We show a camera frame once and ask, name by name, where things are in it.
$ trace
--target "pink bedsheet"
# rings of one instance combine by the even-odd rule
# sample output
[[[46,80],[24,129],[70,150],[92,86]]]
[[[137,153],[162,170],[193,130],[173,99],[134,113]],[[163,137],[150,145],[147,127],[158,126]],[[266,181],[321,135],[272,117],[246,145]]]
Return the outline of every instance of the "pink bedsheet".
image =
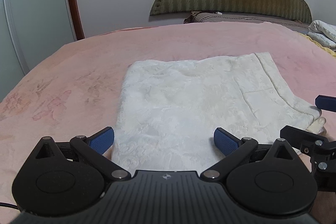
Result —
[[[270,52],[293,93],[311,104],[319,94],[336,96],[336,60],[298,33],[268,22],[128,30],[63,46],[26,75],[0,104],[0,202],[14,203],[12,181],[42,136],[68,141],[113,127],[123,77],[133,62],[201,60],[252,52]],[[328,137],[335,139],[336,114],[324,112],[323,116]],[[2,208],[0,214],[3,224],[16,212]],[[320,217],[323,223],[332,223],[333,216],[325,215]]]

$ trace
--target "metal screw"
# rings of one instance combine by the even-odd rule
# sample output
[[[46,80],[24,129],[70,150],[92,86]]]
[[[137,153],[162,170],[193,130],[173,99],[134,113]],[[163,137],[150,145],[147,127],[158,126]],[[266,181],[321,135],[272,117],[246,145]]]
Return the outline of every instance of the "metal screw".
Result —
[[[216,170],[206,170],[203,175],[208,179],[215,179],[219,177],[220,173]]]
[[[128,173],[125,170],[114,170],[111,175],[116,179],[123,179],[127,177]]]
[[[318,166],[321,170],[325,170],[328,167],[328,165],[325,162],[320,162]]]
[[[321,141],[321,140],[317,140],[317,141],[315,142],[315,144],[318,145],[318,146],[320,146],[320,145],[323,144],[323,141]]]

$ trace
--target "white logo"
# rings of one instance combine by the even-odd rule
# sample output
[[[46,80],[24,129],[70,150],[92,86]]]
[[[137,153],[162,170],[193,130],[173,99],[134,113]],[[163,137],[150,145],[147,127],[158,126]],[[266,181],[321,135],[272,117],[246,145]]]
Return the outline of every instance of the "white logo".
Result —
[[[168,180],[168,179],[171,178],[171,175],[169,175],[169,174],[165,174],[165,175],[163,175],[162,177],[163,177],[165,180]]]

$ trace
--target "black circular housing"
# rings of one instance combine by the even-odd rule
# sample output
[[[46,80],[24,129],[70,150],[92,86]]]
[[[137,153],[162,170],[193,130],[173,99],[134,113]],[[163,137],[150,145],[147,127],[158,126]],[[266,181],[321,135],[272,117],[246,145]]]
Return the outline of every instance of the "black circular housing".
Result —
[[[285,217],[305,212],[315,200],[317,185],[307,169],[295,168],[288,161],[242,165],[227,177],[227,189],[241,206],[261,215]]]
[[[103,189],[104,179],[95,168],[51,157],[24,165],[13,182],[12,194],[27,212],[64,216],[91,206]]]

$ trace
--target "yellow ruffled trim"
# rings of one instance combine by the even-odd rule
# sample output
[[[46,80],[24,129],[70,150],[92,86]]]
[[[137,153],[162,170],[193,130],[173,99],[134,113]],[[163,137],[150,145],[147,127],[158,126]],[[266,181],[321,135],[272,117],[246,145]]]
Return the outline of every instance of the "yellow ruffled trim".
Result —
[[[307,38],[308,40],[310,40],[311,42],[313,42],[316,46],[320,47],[321,49],[323,49],[324,51],[328,52],[329,54],[331,54],[333,57],[336,57],[336,52],[332,51],[331,49],[327,48],[327,47],[323,47],[320,43],[316,42],[315,40],[312,40],[309,36],[304,35],[302,33],[299,33],[300,35],[302,35],[303,37]]]

